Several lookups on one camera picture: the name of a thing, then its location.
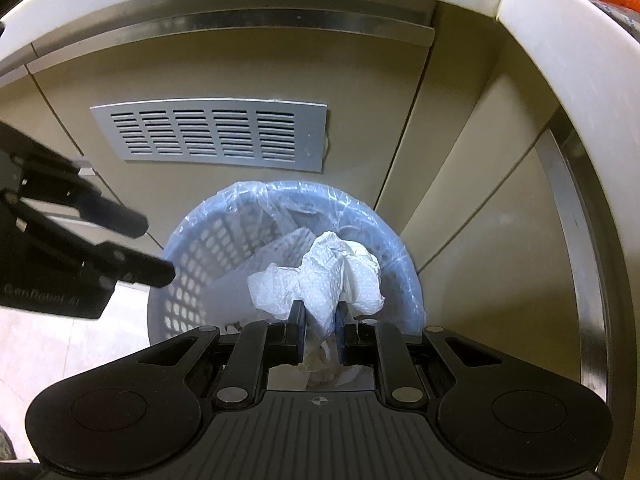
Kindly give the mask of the grey cabinet vent grille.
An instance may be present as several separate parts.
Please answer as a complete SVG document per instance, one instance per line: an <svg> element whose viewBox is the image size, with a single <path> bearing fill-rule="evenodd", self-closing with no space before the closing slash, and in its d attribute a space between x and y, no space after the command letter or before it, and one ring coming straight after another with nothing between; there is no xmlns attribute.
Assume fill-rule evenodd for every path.
<svg viewBox="0 0 640 480"><path fill-rule="evenodd" d="M320 174L328 107L261 99L163 99L90 108L126 162L185 162Z"/></svg>

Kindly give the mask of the white paper towel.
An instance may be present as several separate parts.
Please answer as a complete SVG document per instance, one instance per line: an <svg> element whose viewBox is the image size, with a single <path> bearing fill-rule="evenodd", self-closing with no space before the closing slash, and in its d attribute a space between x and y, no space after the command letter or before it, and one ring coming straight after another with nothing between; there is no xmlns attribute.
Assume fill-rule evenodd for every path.
<svg viewBox="0 0 640 480"><path fill-rule="evenodd" d="M363 244L324 232L311 244L299 266L271 263L247 278L254 307L284 320L294 302L304 304L312 338L324 341L335 332L334 314L344 301L356 313L383 309L378 259Z"/></svg>

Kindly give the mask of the beige cabinet door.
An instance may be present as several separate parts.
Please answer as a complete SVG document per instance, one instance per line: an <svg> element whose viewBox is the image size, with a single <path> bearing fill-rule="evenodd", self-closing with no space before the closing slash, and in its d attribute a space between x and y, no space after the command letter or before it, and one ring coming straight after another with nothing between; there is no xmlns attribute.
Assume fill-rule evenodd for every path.
<svg viewBox="0 0 640 480"><path fill-rule="evenodd" d="M237 29L104 49L34 78L98 174L165 243L238 181L316 181L374 204L426 57L389 39Z"/></svg>

